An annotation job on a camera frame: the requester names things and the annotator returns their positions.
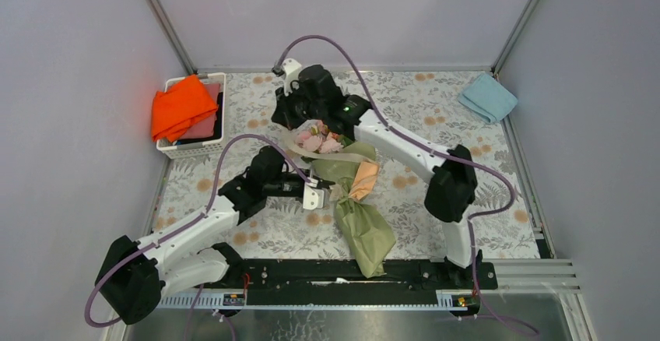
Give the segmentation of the pink fake rose stem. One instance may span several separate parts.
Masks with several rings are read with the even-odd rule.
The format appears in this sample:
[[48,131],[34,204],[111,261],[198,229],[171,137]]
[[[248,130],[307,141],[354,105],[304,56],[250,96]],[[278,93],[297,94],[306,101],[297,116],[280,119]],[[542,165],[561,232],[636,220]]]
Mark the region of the pink fake rose stem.
[[312,135],[321,135],[323,137],[327,137],[330,133],[328,126],[321,120],[317,120],[314,124],[312,124],[309,130]]

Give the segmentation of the peach fake rose stem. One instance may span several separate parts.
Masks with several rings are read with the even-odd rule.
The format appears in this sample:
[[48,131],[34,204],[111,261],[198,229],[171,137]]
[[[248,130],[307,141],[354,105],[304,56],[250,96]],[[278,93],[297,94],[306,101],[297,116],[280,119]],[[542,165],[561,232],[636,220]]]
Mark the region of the peach fake rose stem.
[[294,139],[294,142],[308,152],[328,154],[338,153],[344,145],[333,133],[302,131]]

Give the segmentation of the brown kraft wrapping paper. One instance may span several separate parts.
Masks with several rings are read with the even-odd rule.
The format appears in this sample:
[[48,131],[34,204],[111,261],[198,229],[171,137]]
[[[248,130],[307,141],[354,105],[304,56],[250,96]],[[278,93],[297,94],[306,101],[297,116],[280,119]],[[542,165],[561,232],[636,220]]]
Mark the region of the brown kraft wrapping paper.
[[364,200],[331,202],[335,221],[361,273],[372,278],[385,274],[384,260],[395,245],[395,235],[378,209]]

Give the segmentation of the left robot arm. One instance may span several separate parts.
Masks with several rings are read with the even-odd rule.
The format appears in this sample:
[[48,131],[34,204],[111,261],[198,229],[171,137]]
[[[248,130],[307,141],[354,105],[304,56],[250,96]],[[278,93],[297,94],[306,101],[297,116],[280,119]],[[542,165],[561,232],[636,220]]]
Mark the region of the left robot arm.
[[149,315],[163,298],[182,290],[215,282],[234,286],[242,268],[240,259],[231,256],[233,249],[204,248],[202,242],[259,213],[270,197],[296,198],[305,209],[320,209],[332,185],[311,170],[289,172],[281,150],[262,147],[243,173],[213,193],[207,206],[138,240],[116,239],[86,309],[100,294],[120,321],[132,325]]

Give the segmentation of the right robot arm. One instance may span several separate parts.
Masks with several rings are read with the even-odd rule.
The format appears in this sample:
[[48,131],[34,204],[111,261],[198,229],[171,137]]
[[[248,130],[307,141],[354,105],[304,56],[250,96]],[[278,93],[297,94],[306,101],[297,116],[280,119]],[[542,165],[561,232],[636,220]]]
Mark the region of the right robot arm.
[[446,276],[465,288],[477,277],[465,211],[475,200],[476,174],[468,165],[469,150],[449,149],[422,139],[401,125],[380,118],[370,101],[345,94],[321,65],[302,66],[286,59],[274,73],[284,79],[276,91],[272,121],[289,130],[307,121],[322,121],[330,132],[364,142],[410,167],[428,188],[427,211],[444,225]]

